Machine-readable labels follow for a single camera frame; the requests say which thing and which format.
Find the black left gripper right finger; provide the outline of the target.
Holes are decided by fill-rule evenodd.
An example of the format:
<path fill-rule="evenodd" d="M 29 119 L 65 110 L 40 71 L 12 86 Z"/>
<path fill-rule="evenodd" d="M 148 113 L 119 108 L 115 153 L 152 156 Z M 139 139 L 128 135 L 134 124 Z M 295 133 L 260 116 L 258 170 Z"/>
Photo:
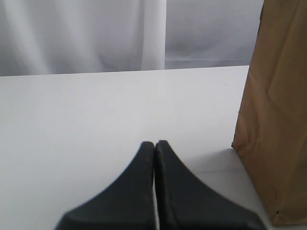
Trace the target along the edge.
<path fill-rule="evenodd" d="M 263 230 L 260 217 L 198 179 L 166 140 L 154 153 L 154 183 L 162 230 Z"/>

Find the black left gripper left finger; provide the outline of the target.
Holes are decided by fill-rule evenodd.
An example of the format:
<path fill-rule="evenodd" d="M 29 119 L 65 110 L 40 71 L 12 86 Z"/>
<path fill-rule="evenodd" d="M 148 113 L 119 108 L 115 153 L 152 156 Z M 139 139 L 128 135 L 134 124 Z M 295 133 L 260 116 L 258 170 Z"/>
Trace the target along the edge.
<path fill-rule="evenodd" d="M 66 212 L 58 230 L 154 230 L 154 144 L 142 142 L 124 172 L 103 192 Z"/>

